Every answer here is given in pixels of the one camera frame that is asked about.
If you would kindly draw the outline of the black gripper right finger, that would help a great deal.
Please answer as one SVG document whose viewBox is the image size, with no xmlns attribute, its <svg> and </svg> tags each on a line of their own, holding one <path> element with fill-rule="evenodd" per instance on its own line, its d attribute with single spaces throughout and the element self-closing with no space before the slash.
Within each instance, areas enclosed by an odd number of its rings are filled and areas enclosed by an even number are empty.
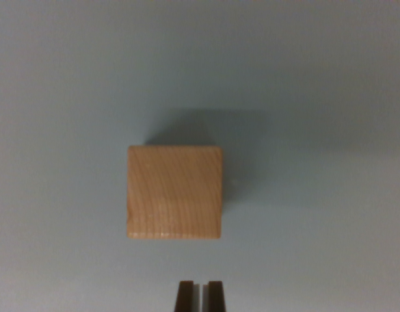
<svg viewBox="0 0 400 312">
<path fill-rule="evenodd" d="M 202 289 L 203 312 L 226 312 L 224 287 L 221 281 L 209 281 Z"/>
</svg>

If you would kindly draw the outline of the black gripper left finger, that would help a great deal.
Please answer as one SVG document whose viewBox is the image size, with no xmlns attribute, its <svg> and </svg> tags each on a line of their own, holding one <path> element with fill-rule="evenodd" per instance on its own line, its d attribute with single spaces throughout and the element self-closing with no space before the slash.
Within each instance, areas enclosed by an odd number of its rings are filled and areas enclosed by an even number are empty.
<svg viewBox="0 0 400 312">
<path fill-rule="evenodd" d="M 200 289 L 194 281 L 180 281 L 174 312 L 199 312 Z"/>
</svg>

